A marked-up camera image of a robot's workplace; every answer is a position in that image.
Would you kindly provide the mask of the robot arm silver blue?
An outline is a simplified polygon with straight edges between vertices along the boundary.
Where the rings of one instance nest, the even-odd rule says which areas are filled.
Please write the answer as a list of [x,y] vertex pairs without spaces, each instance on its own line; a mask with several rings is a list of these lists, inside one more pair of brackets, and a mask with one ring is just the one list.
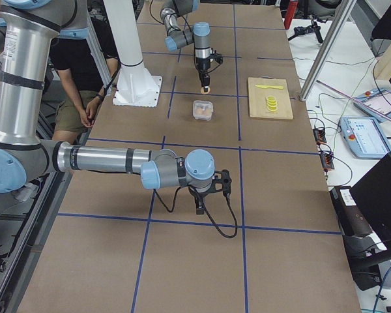
[[197,22],[193,27],[182,30],[177,19],[198,9],[199,1],[164,1],[160,10],[160,19],[166,28],[164,40],[169,51],[194,45],[195,68],[201,82],[201,92],[210,92],[210,64],[213,56],[210,46],[210,26],[207,22]]
[[42,140],[36,134],[51,41],[88,32],[85,1],[3,1],[6,23],[0,70],[0,193],[41,175],[71,170],[139,175],[146,189],[188,188],[203,206],[215,191],[212,155],[202,149],[179,157],[169,149],[109,149]]

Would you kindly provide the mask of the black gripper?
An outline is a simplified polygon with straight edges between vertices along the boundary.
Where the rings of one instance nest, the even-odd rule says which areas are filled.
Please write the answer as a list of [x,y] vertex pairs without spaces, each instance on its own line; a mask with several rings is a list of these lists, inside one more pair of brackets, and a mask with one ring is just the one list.
[[195,201],[195,213],[197,215],[204,215],[205,214],[205,197],[210,194],[210,188],[202,191],[200,188],[196,188],[194,186],[189,185],[188,186],[189,193],[194,197]]
[[196,57],[195,58],[195,67],[198,71],[200,82],[201,82],[201,87],[209,87],[210,86],[210,66],[211,66],[211,58],[200,58]]

